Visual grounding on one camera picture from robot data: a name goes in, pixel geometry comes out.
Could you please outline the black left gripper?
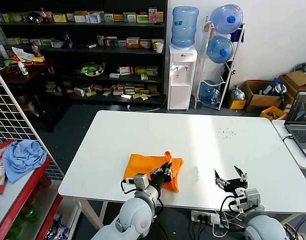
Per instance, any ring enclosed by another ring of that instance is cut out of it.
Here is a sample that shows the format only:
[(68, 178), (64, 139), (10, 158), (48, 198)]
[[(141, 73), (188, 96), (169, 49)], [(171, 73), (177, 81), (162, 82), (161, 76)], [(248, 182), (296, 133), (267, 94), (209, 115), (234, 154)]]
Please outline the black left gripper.
[(160, 167), (156, 168), (150, 174), (150, 185), (154, 186), (155, 188), (162, 188), (165, 183), (172, 182), (172, 163), (164, 163)]

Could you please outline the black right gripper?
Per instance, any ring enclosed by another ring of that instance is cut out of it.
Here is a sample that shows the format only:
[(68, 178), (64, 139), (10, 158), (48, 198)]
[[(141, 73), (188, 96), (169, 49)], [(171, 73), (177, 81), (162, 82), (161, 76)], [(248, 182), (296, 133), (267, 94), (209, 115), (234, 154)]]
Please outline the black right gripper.
[(215, 184), (218, 185), (222, 190), (227, 193), (234, 193), (236, 189), (243, 188), (246, 189), (248, 187), (248, 174), (244, 173), (240, 168), (234, 166), (234, 169), (240, 176), (240, 178), (234, 178), (230, 180), (222, 179), (217, 171), (215, 170)]

